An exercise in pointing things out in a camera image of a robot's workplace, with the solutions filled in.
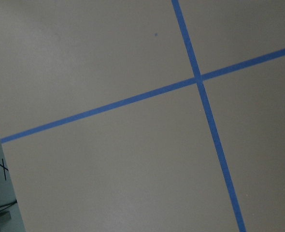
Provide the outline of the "blue tape line on table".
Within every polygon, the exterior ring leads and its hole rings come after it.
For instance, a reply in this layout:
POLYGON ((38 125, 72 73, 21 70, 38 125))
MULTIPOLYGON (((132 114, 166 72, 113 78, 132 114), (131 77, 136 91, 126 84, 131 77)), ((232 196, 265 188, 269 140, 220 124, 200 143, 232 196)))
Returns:
POLYGON ((202 106, 203 106, 203 109, 206 115, 210 133, 213 139, 213 143, 214 143, 214 147, 215 147, 217 157, 219 160, 219 164, 221 167, 222 175, 223 175, 223 178, 224 178, 227 190, 228 190, 228 194, 229 194, 230 202, 231 202, 232 209, 234 212, 234 216, 237 222, 237 226, 238 226, 239 231, 245 232, 246 226, 243 220, 242 211, 240 209, 238 197, 237 197, 234 184, 231 178, 227 159, 226 159, 226 156, 223 150, 220 136, 218 134, 217 126, 214 120, 214 116, 213 116, 210 102, 208 99, 208 95, 205 89, 205 85, 203 83, 202 74, 200 72, 195 50, 193 48, 193 45, 192 45, 192 42, 191 42, 191 39, 188 33, 188 29, 187 29, 187 25, 186 25, 186 22, 183 16, 181 5, 178 0, 173 0, 172 6, 173 6, 173 9, 174 9, 177 21, 178 21, 178 25, 179 25, 180 32, 181 32, 181 35, 184 41, 184 45, 185 45, 185 49, 188 55, 190 65, 191 65, 191 69, 192 69, 194 78, 196 79, 196 85, 199 91, 199 96, 200 96, 201 103, 202 103, 202 106))

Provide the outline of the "blue tape line near edge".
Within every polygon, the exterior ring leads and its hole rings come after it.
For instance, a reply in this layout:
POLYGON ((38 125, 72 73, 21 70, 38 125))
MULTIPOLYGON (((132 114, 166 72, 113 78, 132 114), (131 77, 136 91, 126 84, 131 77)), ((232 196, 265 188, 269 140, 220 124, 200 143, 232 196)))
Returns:
MULTIPOLYGON (((205 73, 202 75, 202 80, 205 81, 205 80, 213 79, 216 77, 220 77, 228 73, 243 70, 245 68, 255 66, 260 63, 264 63, 264 62, 277 59, 280 57, 284 57, 284 56, 285 56, 285 48, 256 57, 256 58, 252 58, 252 59, 249 59, 249 60, 237 63, 237 64, 233 64, 233 65, 230 65, 230 66, 227 66, 227 67, 224 67, 224 68, 212 71, 212 72, 205 73)), ((2 144, 5 144, 5 143, 8 143, 8 142, 11 142, 11 141, 23 138, 23 137, 27 137, 27 136, 45 131, 45 130, 49 130, 49 129, 52 129, 52 128, 55 128, 61 125, 72 123, 74 121, 81 120, 83 118, 101 114, 103 112, 107 112, 112 109, 123 107, 125 105, 129 105, 135 102, 140 102, 140 101, 143 101, 148 98, 152 98, 157 95, 161 95, 161 94, 164 94, 170 91, 184 88, 184 87, 193 85, 196 82, 197 82, 197 79, 195 77, 192 77, 192 78, 189 78, 189 79, 177 82, 177 83, 173 83, 171 85, 160 87, 160 88, 157 88, 157 89, 145 92, 145 93, 141 93, 141 94, 138 94, 138 95, 135 95, 135 96, 132 96, 132 97, 120 100, 120 101, 116 101, 116 102, 113 102, 113 103, 110 103, 110 104, 107 104, 107 105, 104 105, 104 106, 101 106, 95 109, 91 109, 91 110, 88 110, 88 111, 85 111, 79 114, 75 114, 75 115, 65 117, 65 118, 44 124, 44 125, 34 127, 34 128, 31 128, 31 129, 28 129, 28 130, 25 130, 25 131, 22 131, 22 132, 13 134, 13 135, 9 135, 4 138, 1 138, 0 141, 2 144)))

